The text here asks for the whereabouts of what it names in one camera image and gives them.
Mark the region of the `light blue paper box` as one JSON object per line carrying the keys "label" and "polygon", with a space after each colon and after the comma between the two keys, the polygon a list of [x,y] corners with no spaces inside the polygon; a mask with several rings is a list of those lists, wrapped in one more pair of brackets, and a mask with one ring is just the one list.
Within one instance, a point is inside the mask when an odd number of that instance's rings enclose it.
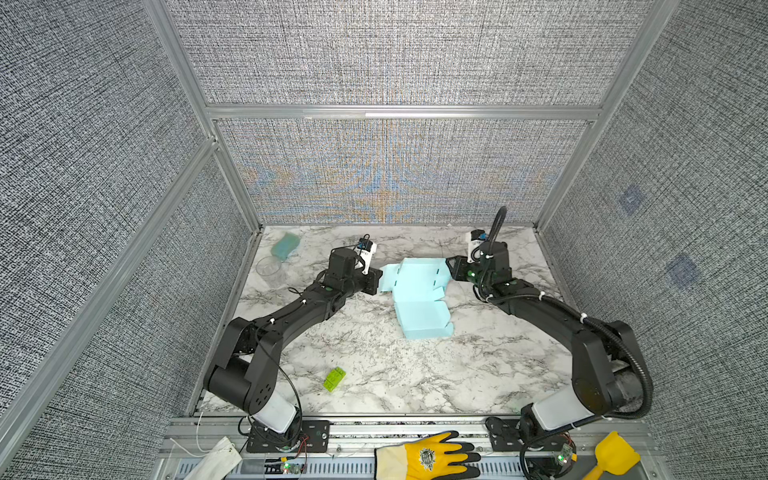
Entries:
{"label": "light blue paper box", "polygon": [[444,301],[452,280],[445,258],[406,258],[382,268],[380,292],[392,294],[394,309],[408,340],[453,335],[449,307]]}

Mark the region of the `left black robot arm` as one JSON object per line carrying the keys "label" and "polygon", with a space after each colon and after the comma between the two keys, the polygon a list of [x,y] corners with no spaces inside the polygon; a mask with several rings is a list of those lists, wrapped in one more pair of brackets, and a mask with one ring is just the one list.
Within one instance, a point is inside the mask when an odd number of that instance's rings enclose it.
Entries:
{"label": "left black robot arm", "polygon": [[203,387],[276,434],[289,434],[299,405],[276,392],[284,347],[335,315],[357,293],[375,295],[382,271],[371,266],[377,244],[363,237],[331,250],[327,268],[287,306],[225,327]]}

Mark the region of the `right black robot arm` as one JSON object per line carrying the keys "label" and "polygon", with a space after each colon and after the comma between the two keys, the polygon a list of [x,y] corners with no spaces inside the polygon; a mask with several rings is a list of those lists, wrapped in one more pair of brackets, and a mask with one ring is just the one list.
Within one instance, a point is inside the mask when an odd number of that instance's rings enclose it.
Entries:
{"label": "right black robot arm", "polygon": [[453,280],[473,285],[478,299],[539,328],[571,354],[570,385],[524,408],[530,427],[550,432],[650,412],[653,381],[628,324],[584,314],[516,278],[504,242],[475,243],[467,256],[446,264]]}

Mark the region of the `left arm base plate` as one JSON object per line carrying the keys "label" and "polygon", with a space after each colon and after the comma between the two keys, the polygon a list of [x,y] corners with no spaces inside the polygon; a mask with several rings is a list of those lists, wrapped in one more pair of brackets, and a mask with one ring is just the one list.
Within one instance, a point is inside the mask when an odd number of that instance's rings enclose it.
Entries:
{"label": "left arm base plate", "polygon": [[326,453],[330,440],[331,423],[326,420],[302,420],[294,422],[284,433],[277,433],[266,425],[253,420],[247,436],[247,453],[268,453],[297,455],[303,453]]}

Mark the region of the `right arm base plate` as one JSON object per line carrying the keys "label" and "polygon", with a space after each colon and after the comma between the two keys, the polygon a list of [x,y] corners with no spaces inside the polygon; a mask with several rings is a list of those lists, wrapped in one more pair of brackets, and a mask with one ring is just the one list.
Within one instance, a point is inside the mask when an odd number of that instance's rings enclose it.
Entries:
{"label": "right arm base plate", "polygon": [[532,457],[534,453],[545,453],[570,461],[576,454],[575,443],[565,433],[533,442],[540,432],[535,427],[523,428],[519,417],[490,416],[484,420],[484,427],[493,452],[519,453],[523,445],[528,444],[526,457]]}

